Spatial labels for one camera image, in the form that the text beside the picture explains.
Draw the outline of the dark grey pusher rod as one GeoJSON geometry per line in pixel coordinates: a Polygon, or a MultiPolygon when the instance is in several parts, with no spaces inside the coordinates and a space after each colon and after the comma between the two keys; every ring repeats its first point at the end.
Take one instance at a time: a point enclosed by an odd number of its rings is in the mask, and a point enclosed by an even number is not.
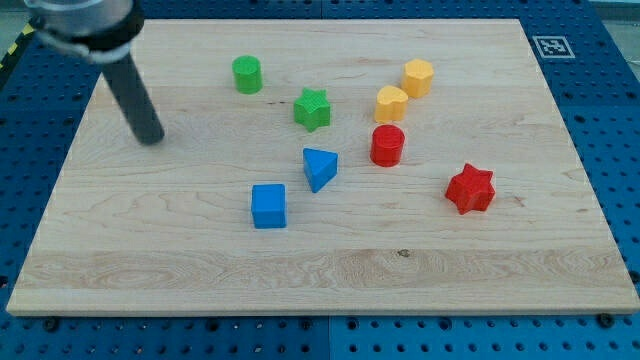
{"type": "Polygon", "coordinates": [[[142,145],[159,143],[164,129],[132,56],[127,53],[103,65],[102,75],[136,140],[142,145]]]}

